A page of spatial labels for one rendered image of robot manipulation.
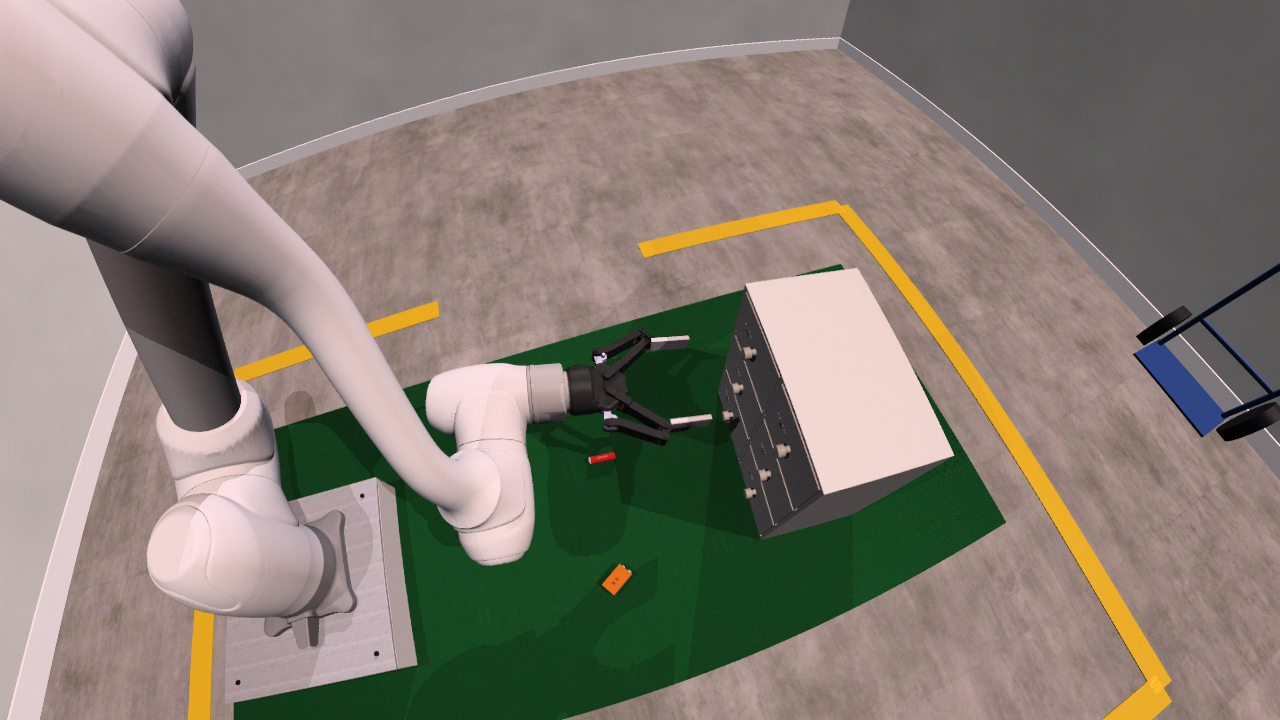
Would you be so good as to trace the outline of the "small grey chest of drawers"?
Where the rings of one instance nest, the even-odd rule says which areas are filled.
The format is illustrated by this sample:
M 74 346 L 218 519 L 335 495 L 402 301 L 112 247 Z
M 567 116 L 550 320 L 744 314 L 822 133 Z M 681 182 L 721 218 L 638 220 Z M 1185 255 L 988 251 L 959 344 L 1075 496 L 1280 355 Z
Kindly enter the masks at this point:
M 820 487 L 760 541 L 852 515 L 954 457 L 858 268 L 745 284 L 721 386 L 746 292 L 780 380 L 739 465 L 783 384 Z

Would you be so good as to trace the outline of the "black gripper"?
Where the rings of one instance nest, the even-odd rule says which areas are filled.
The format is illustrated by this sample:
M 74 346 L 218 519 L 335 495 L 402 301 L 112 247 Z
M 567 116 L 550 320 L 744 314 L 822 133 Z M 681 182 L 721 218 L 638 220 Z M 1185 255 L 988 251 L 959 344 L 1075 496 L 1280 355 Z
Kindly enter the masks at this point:
M 664 418 L 634 402 L 634 398 L 627 396 L 628 388 L 625 384 L 626 378 L 623 373 L 646 348 L 649 351 L 686 348 L 687 345 L 689 336 L 652 338 L 652 334 L 645 334 L 645 331 L 639 328 L 611 345 L 593 348 L 594 366 L 566 368 L 570 383 L 570 414 L 575 416 L 602 413 L 604 414 L 603 430 L 620 432 L 660 446 L 667 443 L 672 432 L 708 427 L 712 420 L 710 414 L 669 419 L 667 421 Z M 614 363 L 614 365 L 608 366 L 604 364 L 605 360 L 614 357 L 632 346 L 634 348 L 625 357 Z M 616 409 L 643 421 L 646 427 L 612 415 L 611 413 Z

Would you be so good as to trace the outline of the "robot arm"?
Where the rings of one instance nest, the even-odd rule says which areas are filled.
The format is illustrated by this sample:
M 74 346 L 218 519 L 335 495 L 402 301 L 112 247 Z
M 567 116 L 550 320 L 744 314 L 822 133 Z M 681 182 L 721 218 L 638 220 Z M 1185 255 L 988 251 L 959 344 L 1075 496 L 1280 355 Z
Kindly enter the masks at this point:
M 531 544 L 526 430 L 566 420 L 568 375 L 561 363 L 435 375 L 428 421 L 457 445 L 443 454 L 337 277 L 196 129 L 192 55 L 179 0 L 0 0 L 0 200 L 87 238 L 163 401 L 178 502 L 148 539 L 154 584 L 314 650 L 319 619 L 357 606 L 346 515 L 296 518 L 268 405 L 234 375 L 209 283 L 291 327 L 483 566 Z

